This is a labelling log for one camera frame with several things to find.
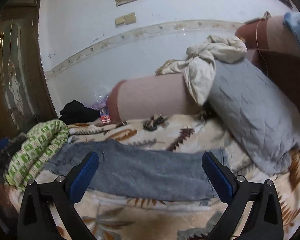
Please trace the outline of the blue denim pants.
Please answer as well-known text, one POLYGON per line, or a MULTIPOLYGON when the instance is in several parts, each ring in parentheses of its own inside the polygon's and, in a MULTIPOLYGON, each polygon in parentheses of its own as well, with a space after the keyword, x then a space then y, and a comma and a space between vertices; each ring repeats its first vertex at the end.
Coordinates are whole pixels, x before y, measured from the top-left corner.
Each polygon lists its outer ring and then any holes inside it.
POLYGON ((44 169, 66 175, 89 152, 99 157, 89 185, 117 196, 188 202, 214 198, 217 193, 202 168, 203 152, 144 150, 115 140, 66 143, 44 169))

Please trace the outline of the leaf pattern fleece blanket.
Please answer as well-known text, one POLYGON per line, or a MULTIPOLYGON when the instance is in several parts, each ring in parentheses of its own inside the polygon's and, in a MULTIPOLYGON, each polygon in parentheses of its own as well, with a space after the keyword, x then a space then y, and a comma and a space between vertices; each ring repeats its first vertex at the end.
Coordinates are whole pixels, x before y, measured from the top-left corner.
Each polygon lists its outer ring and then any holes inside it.
POLYGON ((11 159, 19 239, 283 239, 300 223, 300 118, 39 123, 11 159), (65 235, 58 231, 65 228, 65 235))

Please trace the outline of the green white patterned blanket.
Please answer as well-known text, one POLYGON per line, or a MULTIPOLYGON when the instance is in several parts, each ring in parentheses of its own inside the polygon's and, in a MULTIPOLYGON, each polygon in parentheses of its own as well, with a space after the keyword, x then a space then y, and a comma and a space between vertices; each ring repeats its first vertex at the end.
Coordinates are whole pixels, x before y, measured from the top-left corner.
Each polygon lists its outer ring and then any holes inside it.
POLYGON ((7 183, 24 190, 27 182, 36 178, 43 165, 67 142, 68 136, 68 126, 58 119, 33 126, 8 165, 7 183))

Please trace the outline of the red blue snack packet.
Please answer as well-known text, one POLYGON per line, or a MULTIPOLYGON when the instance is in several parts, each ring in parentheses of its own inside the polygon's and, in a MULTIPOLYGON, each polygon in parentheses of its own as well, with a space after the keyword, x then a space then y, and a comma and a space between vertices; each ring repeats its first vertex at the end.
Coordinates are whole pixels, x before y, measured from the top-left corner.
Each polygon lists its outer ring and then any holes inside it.
POLYGON ((100 118, 103 124, 109 124, 111 122, 109 110, 107 107, 102 107, 100 110, 100 118))

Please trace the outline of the black garment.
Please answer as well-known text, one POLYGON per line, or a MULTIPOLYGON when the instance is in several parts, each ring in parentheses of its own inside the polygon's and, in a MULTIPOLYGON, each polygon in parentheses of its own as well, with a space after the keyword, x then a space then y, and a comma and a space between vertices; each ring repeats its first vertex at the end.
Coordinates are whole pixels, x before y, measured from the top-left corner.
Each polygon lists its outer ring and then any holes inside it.
POLYGON ((93 122, 100 117, 100 112, 85 107, 82 103, 73 100, 67 103, 64 108, 60 111, 59 120, 62 120, 67 125, 76 123, 87 123, 93 122))

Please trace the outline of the grey quilted duvet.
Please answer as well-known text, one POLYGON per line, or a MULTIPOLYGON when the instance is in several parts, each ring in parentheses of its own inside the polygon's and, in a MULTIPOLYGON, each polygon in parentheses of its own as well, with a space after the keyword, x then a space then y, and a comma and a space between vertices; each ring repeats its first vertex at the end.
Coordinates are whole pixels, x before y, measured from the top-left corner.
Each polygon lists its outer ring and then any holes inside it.
POLYGON ((300 113, 249 60, 216 61, 208 101, 249 158, 267 174, 286 173, 300 150, 300 113))

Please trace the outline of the clear plastic bag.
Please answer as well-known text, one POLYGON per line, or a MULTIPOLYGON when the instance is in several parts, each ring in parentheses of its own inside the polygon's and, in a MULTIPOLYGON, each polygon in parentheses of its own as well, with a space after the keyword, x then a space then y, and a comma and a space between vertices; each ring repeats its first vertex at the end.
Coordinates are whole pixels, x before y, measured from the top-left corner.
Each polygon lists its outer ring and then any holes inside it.
POLYGON ((94 91, 94 101, 90 106, 94 110, 101 110, 107 106, 110 91, 106 87, 99 87, 94 91))

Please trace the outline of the black bow hair clip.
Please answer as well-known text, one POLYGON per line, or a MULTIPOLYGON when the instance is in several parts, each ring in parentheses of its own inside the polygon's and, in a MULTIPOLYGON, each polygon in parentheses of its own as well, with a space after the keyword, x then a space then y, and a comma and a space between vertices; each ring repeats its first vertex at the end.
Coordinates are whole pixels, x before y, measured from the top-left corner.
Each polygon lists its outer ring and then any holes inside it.
POLYGON ((149 120, 143 123, 143 129, 149 132, 155 131, 159 125, 164 124, 167 121, 167 118, 161 114, 153 115, 149 120))

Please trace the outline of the brown wooden door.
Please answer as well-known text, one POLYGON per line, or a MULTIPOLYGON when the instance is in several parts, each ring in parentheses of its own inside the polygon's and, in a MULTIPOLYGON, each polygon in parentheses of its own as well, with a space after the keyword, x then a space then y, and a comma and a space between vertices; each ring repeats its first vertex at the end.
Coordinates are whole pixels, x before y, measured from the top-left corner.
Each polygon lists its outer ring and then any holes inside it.
POLYGON ((40 0, 0 0, 0 139, 57 117, 39 51, 40 0))

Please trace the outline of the cream crumpled cloth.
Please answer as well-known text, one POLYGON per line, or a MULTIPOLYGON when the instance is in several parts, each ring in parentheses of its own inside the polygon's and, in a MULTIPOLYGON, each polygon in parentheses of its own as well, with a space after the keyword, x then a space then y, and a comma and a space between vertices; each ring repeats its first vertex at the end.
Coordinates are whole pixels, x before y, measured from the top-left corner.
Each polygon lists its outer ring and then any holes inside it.
POLYGON ((198 105, 203 105, 215 79, 216 60, 232 64, 246 53, 246 45, 235 35, 227 38, 209 35, 206 41, 187 48, 186 60, 167 60, 155 73, 183 74, 190 95, 198 105))

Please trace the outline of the wall switch plate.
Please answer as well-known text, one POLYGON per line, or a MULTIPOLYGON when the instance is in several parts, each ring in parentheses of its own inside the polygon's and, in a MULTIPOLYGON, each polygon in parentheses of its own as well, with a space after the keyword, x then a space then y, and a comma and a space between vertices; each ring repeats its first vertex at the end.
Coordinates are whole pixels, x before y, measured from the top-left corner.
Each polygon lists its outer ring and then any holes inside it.
POLYGON ((129 25, 133 23, 136 23, 136 15, 134 12, 115 19, 115 27, 119 27, 123 24, 129 25))

